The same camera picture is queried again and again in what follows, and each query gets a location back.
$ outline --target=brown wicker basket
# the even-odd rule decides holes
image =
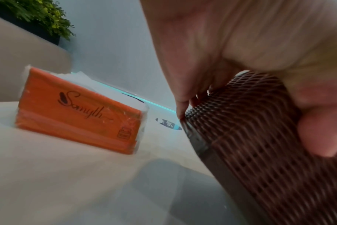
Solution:
[[[302,147],[300,116],[276,77],[248,72],[181,122],[249,224],[337,224],[337,156],[312,156]]]

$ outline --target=white wall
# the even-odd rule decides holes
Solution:
[[[176,109],[162,74],[139,0],[60,0],[76,37],[60,45],[73,72]]]

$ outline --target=white table surface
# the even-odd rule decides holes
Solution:
[[[128,156],[15,128],[17,104],[0,103],[0,224],[240,224],[184,132],[156,122],[173,112],[150,105]]]

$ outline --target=beige wall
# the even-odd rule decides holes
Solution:
[[[0,102],[17,101],[26,65],[71,72],[71,57],[60,47],[0,18]]]

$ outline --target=orange tissue box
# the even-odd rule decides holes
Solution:
[[[88,76],[26,67],[16,126],[88,145],[134,154],[148,106]]]

